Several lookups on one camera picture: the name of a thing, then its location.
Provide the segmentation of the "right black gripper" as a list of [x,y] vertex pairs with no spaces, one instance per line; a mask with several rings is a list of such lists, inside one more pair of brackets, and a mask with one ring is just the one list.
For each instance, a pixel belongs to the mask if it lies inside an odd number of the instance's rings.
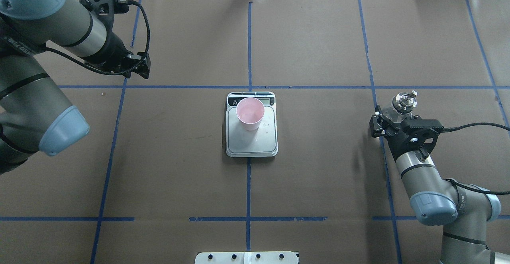
[[388,143],[390,153],[397,161],[401,155],[412,151],[419,151],[417,142],[411,142],[410,136],[404,132],[404,128],[417,124],[421,120],[420,115],[409,114],[406,121],[394,123],[388,113],[385,113],[381,106],[375,106],[375,113],[369,121],[369,132],[371,137],[384,137]]

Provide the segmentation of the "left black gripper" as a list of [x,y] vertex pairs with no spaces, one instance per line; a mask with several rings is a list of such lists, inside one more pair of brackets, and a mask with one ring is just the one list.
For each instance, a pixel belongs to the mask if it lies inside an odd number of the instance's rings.
[[146,52],[138,52],[137,54],[129,53],[120,63],[121,75],[130,78],[135,73],[143,79],[149,79],[151,69],[151,58]]

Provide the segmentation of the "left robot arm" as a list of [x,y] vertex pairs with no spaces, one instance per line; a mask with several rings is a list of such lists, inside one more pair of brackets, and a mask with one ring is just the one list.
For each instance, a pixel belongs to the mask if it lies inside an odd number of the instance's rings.
[[105,76],[148,79],[151,40],[133,53],[113,31],[114,16],[135,0],[1,0],[1,173],[41,151],[55,156],[85,137],[90,126],[35,59],[52,52]]

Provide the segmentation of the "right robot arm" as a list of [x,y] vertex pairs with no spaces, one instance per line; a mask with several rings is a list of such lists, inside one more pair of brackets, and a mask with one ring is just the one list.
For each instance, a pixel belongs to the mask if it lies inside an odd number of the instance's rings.
[[498,193],[442,178],[432,160],[439,134],[450,128],[380,106],[369,127],[372,137],[386,139],[416,219],[442,226],[441,264],[508,264],[508,254],[486,244],[487,224],[501,213]]

